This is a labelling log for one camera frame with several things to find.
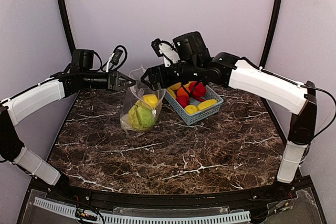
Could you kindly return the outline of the yellow bell pepper toy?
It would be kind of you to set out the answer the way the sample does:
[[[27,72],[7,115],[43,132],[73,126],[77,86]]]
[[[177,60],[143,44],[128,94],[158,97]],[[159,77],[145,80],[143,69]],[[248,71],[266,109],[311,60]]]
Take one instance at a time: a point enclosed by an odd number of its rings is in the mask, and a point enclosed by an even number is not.
[[[159,102],[155,94],[146,94],[142,97],[142,100],[153,109],[155,109],[156,105]]]

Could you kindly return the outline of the clear zip top bag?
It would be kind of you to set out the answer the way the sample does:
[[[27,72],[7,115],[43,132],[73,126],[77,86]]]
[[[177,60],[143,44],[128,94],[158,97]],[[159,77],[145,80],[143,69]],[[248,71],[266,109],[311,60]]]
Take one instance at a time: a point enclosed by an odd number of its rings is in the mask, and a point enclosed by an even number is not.
[[[140,106],[144,106],[148,109],[151,109],[153,116],[156,117],[156,122],[157,122],[160,112],[161,112],[161,108],[162,108],[162,101],[166,94],[165,89],[161,89],[159,91],[153,91],[147,85],[142,83],[140,78],[144,74],[144,72],[145,72],[145,69],[143,67],[140,67],[138,69],[131,71],[129,74],[129,77],[131,77],[132,79],[136,81],[136,85],[127,89],[127,92],[123,100],[123,107],[122,107],[121,114],[120,114],[120,125],[121,125],[121,128],[125,131],[127,137],[140,136],[141,134],[152,130],[152,128],[154,127],[153,126],[150,129],[140,130],[140,131],[133,129],[128,122],[128,111],[132,108],[132,106],[138,100],[140,100],[142,103]],[[156,105],[155,109],[151,108],[148,104],[146,104],[142,100],[142,97],[146,94],[155,94],[157,96],[159,102]]]

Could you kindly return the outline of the napa cabbage toy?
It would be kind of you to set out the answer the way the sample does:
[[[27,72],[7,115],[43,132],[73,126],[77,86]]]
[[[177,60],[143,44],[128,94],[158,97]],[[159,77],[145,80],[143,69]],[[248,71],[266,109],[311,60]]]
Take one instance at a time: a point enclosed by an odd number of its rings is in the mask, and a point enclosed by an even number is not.
[[[128,122],[130,126],[135,129],[135,130],[143,130],[143,127],[140,124],[140,121],[138,119],[138,114],[137,114],[137,108],[141,105],[141,101],[138,100],[132,108],[128,111]]]

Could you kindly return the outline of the green pepper toy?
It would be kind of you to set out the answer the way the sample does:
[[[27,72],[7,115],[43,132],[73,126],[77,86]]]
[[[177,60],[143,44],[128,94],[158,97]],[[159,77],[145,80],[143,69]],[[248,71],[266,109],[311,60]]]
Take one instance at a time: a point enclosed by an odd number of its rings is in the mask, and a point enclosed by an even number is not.
[[[152,110],[144,106],[136,106],[134,116],[133,127],[138,130],[150,129],[156,123],[156,117],[153,116]]]

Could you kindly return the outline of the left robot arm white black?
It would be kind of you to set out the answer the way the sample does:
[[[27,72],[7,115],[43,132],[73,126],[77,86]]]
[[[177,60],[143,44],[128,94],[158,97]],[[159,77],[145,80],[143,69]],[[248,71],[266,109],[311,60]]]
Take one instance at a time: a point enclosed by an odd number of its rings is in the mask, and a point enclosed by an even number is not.
[[[119,72],[128,52],[116,46],[107,63],[93,69],[94,50],[75,49],[71,63],[64,71],[55,73],[19,94],[1,101],[1,158],[11,162],[30,176],[37,177],[51,186],[67,184],[69,179],[62,172],[28,149],[19,139],[15,127],[25,118],[45,106],[67,98],[82,89],[122,91],[135,85],[135,80]]]

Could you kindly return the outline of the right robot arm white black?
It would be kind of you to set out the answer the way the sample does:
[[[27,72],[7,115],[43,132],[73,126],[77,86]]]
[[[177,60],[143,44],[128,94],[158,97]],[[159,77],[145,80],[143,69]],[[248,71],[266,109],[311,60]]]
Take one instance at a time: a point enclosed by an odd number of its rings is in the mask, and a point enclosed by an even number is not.
[[[166,62],[148,68],[141,82],[152,90],[176,83],[201,81],[243,90],[272,101],[291,113],[290,130],[276,181],[290,184],[312,140],[317,120],[318,88],[258,67],[246,57],[220,52],[212,57],[198,31],[180,35],[172,43],[155,39],[151,46]]]

